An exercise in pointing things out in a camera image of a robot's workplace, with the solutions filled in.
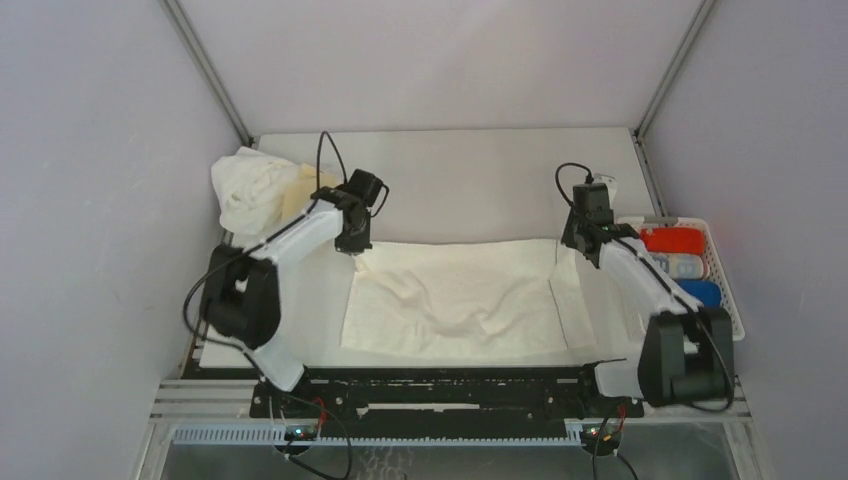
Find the white wall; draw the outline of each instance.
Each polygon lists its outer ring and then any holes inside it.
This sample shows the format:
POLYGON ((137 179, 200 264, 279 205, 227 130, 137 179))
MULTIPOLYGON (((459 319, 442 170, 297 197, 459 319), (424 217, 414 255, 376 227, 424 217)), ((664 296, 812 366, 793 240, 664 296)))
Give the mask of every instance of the white wall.
POLYGON ((675 214, 706 217, 779 478, 844 478, 848 4, 721 2, 649 132, 675 214))
POLYGON ((182 3, 256 135, 636 127, 700 0, 182 3))
POLYGON ((0 477, 120 479, 237 140, 153 0, 0 3, 0 477))

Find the bottle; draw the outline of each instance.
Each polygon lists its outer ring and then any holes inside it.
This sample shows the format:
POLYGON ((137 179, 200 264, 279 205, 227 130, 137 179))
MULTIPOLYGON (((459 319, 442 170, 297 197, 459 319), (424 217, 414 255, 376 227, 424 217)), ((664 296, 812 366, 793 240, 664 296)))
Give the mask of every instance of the bottle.
POLYGON ((680 280, 677 284, 686 293, 700 300, 705 307, 721 306, 721 289, 715 283, 707 280, 680 280))
POLYGON ((651 253, 651 257, 675 280, 700 280, 710 274, 701 257, 691 253, 651 253))

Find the glass panel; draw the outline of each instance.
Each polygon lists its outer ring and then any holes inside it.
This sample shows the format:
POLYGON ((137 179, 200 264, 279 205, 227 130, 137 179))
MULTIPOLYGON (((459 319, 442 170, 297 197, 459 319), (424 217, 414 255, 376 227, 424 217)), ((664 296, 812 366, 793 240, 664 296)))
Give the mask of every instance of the glass panel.
MULTIPOLYGON (((737 479, 720 424, 628 425, 621 452, 642 479, 737 479)), ((339 447, 316 447, 299 458, 333 476, 341 476, 347 462, 345 448, 339 447)), ((612 457, 598 459, 598 474, 604 480, 632 478, 612 457)), ((174 445, 163 478, 317 477, 286 462, 270 446, 174 445)), ((592 462, 577 447, 355 447, 351 479, 365 478, 581 480, 592 478, 592 462)))

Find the white basket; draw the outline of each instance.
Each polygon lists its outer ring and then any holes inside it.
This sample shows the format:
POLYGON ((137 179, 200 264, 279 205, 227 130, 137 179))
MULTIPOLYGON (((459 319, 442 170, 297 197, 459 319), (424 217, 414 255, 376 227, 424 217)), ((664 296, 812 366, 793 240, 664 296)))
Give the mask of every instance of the white basket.
POLYGON ((621 217, 618 222, 629 223, 637 232, 642 228, 653 227, 691 227, 703 232, 707 245, 702 257, 709 268, 709 275, 707 275, 706 280, 715 283, 721 290, 721 306, 730 313, 730 319, 733 322, 733 341, 738 342, 745 338, 745 328, 742 327, 742 320, 739 318, 739 311, 736 309, 733 293, 730 292, 730 286, 727 284, 727 277, 724 276, 724 268, 722 268, 721 260, 718 258, 715 242, 707 222, 700 218, 687 217, 621 217))

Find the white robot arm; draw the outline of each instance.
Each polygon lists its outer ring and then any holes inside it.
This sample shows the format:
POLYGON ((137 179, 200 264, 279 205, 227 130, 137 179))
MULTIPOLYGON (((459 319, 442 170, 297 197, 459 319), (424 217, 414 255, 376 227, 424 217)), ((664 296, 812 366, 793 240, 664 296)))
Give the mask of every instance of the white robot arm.
POLYGON ((280 390, 291 391, 304 368, 280 336, 277 272, 329 240, 335 239, 336 250, 349 255, 371 248, 370 208, 383 189, 388 194, 376 176, 355 170, 347 183, 315 192, 309 207, 262 248, 246 255, 221 245, 212 252, 209 271, 216 273, 206 280, 201 316, 220 334, 240 340, 245 355, 280 390))
POLYGON ((655 407, 730 395, 733 328, 727 311, 705 308, 683 291, 654 263, 636 231, 615 223, 606 185, 575 185, 573 199, 566 198, 571 212, 562 243, 612 277, 650 319, 638 364, 595 366, 599 393, 644 398, 655 407), (687 339, 695 352, 684 351, 687 339))

